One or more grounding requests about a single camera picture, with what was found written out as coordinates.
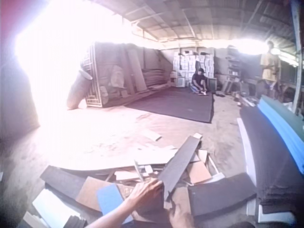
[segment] blue foam sheet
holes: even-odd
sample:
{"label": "blue foam sheet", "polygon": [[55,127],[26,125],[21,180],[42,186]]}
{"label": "blue foam sheet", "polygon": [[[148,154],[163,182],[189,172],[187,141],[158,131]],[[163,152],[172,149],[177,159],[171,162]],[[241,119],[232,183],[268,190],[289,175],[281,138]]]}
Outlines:
{"label": "blue foam sheet", "polygon": [[289,123],[266,101],[261,99],[258,108],[279,132],[299,171],[304,174],[304,142],[302,139],[289,125]]}
{"label": "blue foam sheet", "polygon": [[[106,215],[119,207],[122,204],[123,198],[117,188],[116,184],[103,187],[97,191],[97,198],[99,207],[103,215]],[[131,215],[129,215],[123,224],[133,221]]]}

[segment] pole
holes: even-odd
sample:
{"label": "pole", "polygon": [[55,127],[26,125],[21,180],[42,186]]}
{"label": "pole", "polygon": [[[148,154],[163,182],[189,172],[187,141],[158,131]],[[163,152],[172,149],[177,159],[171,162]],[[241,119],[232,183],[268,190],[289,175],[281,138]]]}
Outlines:
{"label": "pole", "polygon": [[298,57],[298,64],[299,64],[297,68],[296,88],[295,88],[294,103],[292,108],[293,113],[296,113],[299,103],[299,97],[301,94],[302,69],[303,69],[302,44],[301,44],[301,35],[300,35],[301,3],[299,0],[291,0],[290,4],[291,4],[291,14],[293,18],[293,25],[294,25],[296,56]]}

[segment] yellow shirt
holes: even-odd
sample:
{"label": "yellow shirt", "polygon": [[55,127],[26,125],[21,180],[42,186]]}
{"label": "yellow shirt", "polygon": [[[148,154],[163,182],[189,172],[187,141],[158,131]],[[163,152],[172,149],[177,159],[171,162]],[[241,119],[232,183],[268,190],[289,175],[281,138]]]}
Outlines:
{"label": "yellow shirt", "polygon": [[261,65],[272,66],[270,69],[263,70],[263,79],[276,82],[280,78],[281,60],[279,56],[269,52],[262,54]]}

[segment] black carpet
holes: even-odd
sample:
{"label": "black carpet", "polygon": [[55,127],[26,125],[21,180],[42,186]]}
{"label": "black carpet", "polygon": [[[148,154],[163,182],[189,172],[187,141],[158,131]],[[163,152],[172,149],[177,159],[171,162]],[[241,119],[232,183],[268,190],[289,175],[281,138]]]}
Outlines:
{"label": "black carpet", "polygon": [[210,123],[213,116],[213,96],[199,96],[188,88],[169,88],[126,105],[151,113]]}
{"label": "black carpet", "polygon": [[263,213],[302,213],[304,179],[280,134],[256,107],[244,107],[240,115],[250,139]]}

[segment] corrugated metal roof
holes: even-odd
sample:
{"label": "corrugated metal roof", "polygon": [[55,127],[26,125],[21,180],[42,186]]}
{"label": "corrugated metal roof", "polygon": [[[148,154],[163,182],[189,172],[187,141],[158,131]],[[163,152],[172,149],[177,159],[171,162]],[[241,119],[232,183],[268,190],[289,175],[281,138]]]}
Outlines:
{"label": "corrugated metal roof", "polygon": [[284,0],[92,0],[123,15],[157,39],[271,39],[294,43]]}

